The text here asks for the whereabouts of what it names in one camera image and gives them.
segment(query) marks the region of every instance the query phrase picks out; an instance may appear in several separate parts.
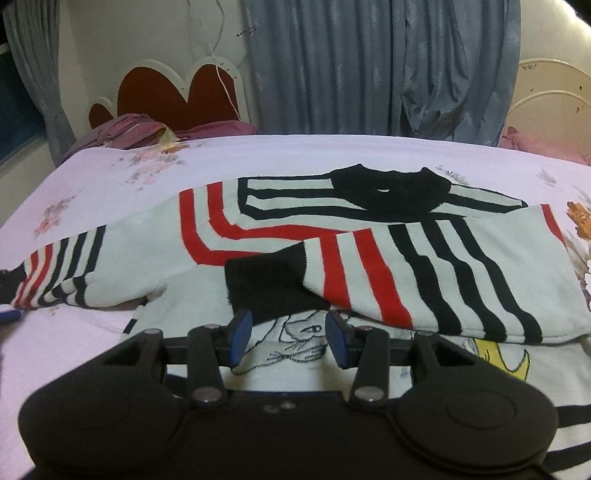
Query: electrical cord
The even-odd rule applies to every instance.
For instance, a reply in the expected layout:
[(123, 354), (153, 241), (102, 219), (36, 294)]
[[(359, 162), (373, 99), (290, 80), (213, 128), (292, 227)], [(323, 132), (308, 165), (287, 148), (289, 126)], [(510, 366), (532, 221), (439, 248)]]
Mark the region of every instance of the electrical cord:
[[(212, 46), (211, 42), (209, 41), (203, 41), (203, 40), (199, 40), (193, 31), (193, 0), (187, 0), (189, 2), (189, 23), (190, 23), (190, 33), (191, 33), (191, 37), (194, 41), (196, 41), (197, 43), (200, 43), (202, 45), (207, 45), (209, 47), (209, 50), (211, 52), (211, 57), (213, 59), (213, 63), (216, 67), (216, 74), (217, 74), (217, 78), (219, 79), (220, 83), (222, 84), (222, 87), (224, 89), (224, 92), (226, 92), (226, 96), (228, 97), (228, 101), (230, 102), (230, 105), (232, 105), (232, 108), (234, 109), (234, 112), (236, 113), (236, 118), (238, 120), (240, 120), (240, 113), (238, 112), (238, 108), (236, 108), (236, 105), (234, 105), (234, 102), (232, 101), (232, 97), (230, 96), (230, 92), (228, 91), (228, 88), (226, 87), (226, 84), (223, 82), (222, 80), (222, 76), (220, 75), (220, 66), (217, 64), (217, 59), (215, 56), (215, 50), (217, 48), (217, 46), (220, 43), (220, 40), (222, 39), (222, 33), (223, 33), (223, 28), (224, 25), (226, 23), (226, 13), (224, 12), (223, 8), (222, 8), (222, 4), (220, 3), (220, 0), (215, 0), (215, 3), (217, 5), (217, 7), (220, 10), (220, 13), (222, 14), (222, 24), (220, 26), (220, 31), (217, 35), (217, 40), (214, 43), (214, 45)], [(197, 15), (197, 20), (199, 21), (199, 24), (201, 25), (201, 27), (203, 28), (203, 30), (205, 30), (205, 32), (209, 35), (209, 31), (207, 30), (207, 27), (203, 24), (203, 21), (201, 20), (201, 18), (199, 17), (199, 15)]]

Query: pillow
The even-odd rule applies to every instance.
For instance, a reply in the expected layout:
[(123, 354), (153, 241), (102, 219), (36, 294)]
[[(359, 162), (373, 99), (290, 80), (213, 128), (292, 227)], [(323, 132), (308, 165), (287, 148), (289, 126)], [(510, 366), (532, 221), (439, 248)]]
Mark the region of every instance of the pillow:
[(507, 129), (507, 132), (501, 137), (499, 147), (591, 166), (591, 155), (583, 155), (576, 147), (537, 138), (533, 135), (519, 132), (514, 127)]

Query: gray curtain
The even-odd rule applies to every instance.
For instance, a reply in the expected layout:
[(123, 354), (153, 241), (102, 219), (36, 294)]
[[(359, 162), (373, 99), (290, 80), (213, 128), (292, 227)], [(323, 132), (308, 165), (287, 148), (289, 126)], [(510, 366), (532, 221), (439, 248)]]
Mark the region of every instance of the gray curtain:
[(519, 0), (243, 0), (261, 130), (496, 145)]
[(46, 123), (54, 163), (76, 142), (61, 107), (58, 52), (59, 0), (15, 0), (4, 10), (8, 44), (28, 94)]

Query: red stripe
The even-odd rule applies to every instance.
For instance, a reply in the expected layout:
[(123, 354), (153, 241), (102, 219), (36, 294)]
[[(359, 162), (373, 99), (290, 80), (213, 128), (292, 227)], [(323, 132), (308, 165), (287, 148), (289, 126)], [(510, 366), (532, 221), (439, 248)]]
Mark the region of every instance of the red stripe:
[(222, 267), (231, 258), (250, 257), (259, 255), (257, 252), (240, 252), (225, 250), (210, 250), (197, 234), (195, 221), (195, 196), (193, 190), (185, 190), (178, 194), (179, 211), (181, 217), (181, 235), (189, 255), (200, 265), (214, 265)]
[(39, 264), (39, 253), (35, 252), (31, 255), (31, 272), (27, 275), (27, 277), (25, 278), (25, 280), (22, 282), (22, 288), (21, 291), (18, 294), (17, 300), (14, 303), (14, 306), (17, 308), (24, 308), (24, 305), (21, 304), (22, 301), (22, 294), (25, 292), (25, 290), (27, 289), (27, 285), (28, 283), (31, 281), (31, 279), (33, 278), (33, 275), (35, 275), (35, 271), (37, 270), (37, 265)]
[(359, 230), (353, 232), (353, 237), (378, 302), (382, 321), (394, 327), (412, 329), (413, 320), (400, 301), (394, 276), (379, 251), (374, 233), (370, 229)]
[(223, 238), (240, 240), (242, 238), (278, 238), (283, 240), (308, 240), (322, 235), (343, 233), (340, 230), (307, 225), (277, 225), (252, 228), (245, 230), (238, 225), (231, 224), (223, 211), (222, 182), (207, 185), (207, 207), (209, 208), (209, 223), (213, 230)]
[(562, 244), (566, 247), (566, 242), (564, 241), (564, 237), (562, 236), (560, 227), (558, 227), (558, 223), (556, 223), (556, 219), (554, 218), (550, 205), (543, 203), (542, 211), (544, 212), (544, 218), (546, 219), (546, 224), (548, 225), (548, 228), (554, 234), (554, 236), (558, 240), (560, 240)]
[(319, 240), (324, 265), (324, 293), (322, 296), (335, 307), (349, 309), (351, 308), (351, 300), (336, 237), (325, 235), (321, 236)]
[(35, 295), (37, 294), (37, 290), (39, 289), (39, 286), (41, 285), (41, 283), (43, 282), (43, 280), (45, 280), (45, 277), (47, 276), (47, 272), (49, 271), (49, 265), (51, 264), (52, 254), (53, 254), (53, 245), (51, 245), (51, 244), (46, 245), (45, 246), (45, 261), (43, 263), (41, 273), (39, 274), (39, 276), (35, 280), (35, 283), (31, 287), (31, 291), (29, 292), (29, 295), (27, 296), (27, 299), (24, 302), (24, 306), (26, 309), (31, 308), (31, 302), (33, 301), (33, 298), (35, 298)]

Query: white wall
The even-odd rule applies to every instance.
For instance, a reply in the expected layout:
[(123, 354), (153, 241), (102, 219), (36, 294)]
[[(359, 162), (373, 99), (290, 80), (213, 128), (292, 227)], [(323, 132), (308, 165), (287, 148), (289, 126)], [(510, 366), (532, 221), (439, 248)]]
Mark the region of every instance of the white wall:
[[(193, 24), (199, 40), (215, 42), (222, 16), (215, 0), (193, 0)], [(221, 0), (226, 15), (216, 54), (238, 67), (245, 87), (251, 122), (258, 118), (239, 0)], [(142, 59), (161, 61), (181, 77), (209, 48), (192, 40), (187, 0), (69, 0), (78, 58), (93, 102), (99, 96), (113, 98), (132, 63)], [(203, 31), (197, 15), (206, 25)]]
[(521, 59), (562, 60), (591, 74), (591, 27), (564, 0), (521, 0)]
[(90, 130), (88, 123), (89, 98), (86, 82), (74, 42), (68, 2), (60, 2), (60, 90), (61, 103), (64, 107), (76, 138), (84, 136)]
[(53, 170), (47, 142), (40, 140), (0, 166), (0, 226)]

